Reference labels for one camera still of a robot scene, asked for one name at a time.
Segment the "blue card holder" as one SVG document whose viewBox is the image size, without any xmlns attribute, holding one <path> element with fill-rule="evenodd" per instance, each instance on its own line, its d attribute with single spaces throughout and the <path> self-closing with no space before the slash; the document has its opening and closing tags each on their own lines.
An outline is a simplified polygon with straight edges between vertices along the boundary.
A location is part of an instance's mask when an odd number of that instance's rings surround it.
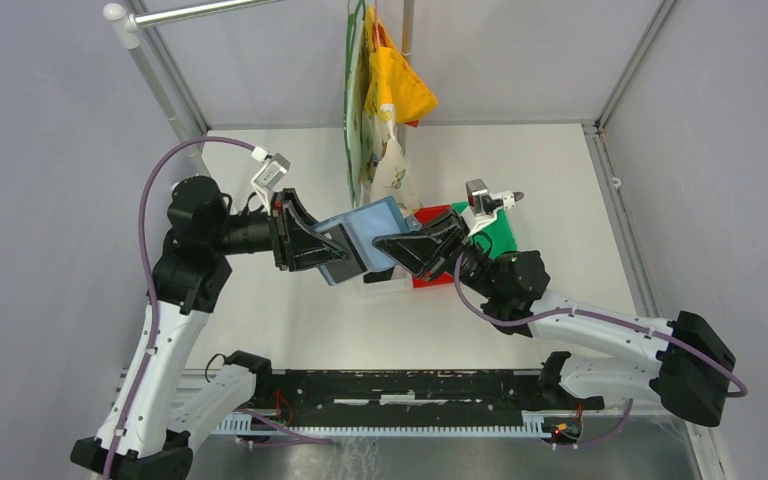
<svg viewBox="0 0 768 480">
<path fill-rule="evenodd" d="M 317 223 L 318 234 L 335 241 L 347 250 L 348 257 L 318 266 L 326 283 L 334 286 L 366 273 L 389 270 L 397 265 L 386 253 L 373 245 L 381 236 L 416 232 L 421 223 L 413 216 L 405 217 L 392 196 L 358 209 L 335 215 Z"/>
</svg>

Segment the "black card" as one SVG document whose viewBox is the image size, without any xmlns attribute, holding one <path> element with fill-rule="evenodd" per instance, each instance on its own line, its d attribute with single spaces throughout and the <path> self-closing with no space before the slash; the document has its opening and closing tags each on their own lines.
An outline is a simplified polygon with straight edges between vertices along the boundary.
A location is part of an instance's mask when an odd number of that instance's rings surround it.
<svg viewBox="0 0 768 480">
<path fill-rule="evenodd" d="M 343 224 L 337 224 L 326 230 L 325 235 L 342 251 L 339 259 L 324 267 L 323 275 L 329 285 L 338 285 L 366 273 L 366 265 Z"/>
</svg>

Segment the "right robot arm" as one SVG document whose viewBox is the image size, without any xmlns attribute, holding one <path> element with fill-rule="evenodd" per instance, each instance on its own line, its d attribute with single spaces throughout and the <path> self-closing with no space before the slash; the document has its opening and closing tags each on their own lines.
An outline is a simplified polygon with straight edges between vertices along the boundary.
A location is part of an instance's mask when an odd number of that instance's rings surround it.
<svg viewBox="0 0 768 480">
<path fill-rule="evenodd" d="M 372 244 L 418 279 L 450 275 L 465 308 L 504 334 L 602 353 L 599 359 L 550 356 L 537 392 L 551 408 L 574 398 L 650 399 L 685 421 L 717 427 L 726 401 L 747 396 L 734 354 L 703 317 L 627 315 L 559 294 L 549 287 L 538 251 L 493 257 L 474 243 L 494 220 L 448 208 L 416 231 L 378 236 Z"/>
</svg>

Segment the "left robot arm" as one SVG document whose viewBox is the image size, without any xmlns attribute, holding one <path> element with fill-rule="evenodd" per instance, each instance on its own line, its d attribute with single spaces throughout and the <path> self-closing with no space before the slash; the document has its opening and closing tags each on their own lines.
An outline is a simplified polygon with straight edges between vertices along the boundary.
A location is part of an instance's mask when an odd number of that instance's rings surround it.
<svg viewBox="0 0 768 480">
<path fill-rule="evenodd" d="M 216 379 L 181 406 L 173 403 L 190 353 L 232 269 L 229 257 L 271 253 L 278 268 L 303 271 L 348 256 L 285 189 L 257 210 L 233 212 L 215 180 L 180 182 L 167 210 L 159 260 L 148 265 L 148 304 L 122 389 L 97 432 L 76 441 L 73 464 L 105 479 L 183 479 L 196 452 L 237 407 L 274 394 L 268 359 L 228 356 Z"/>
</svg>

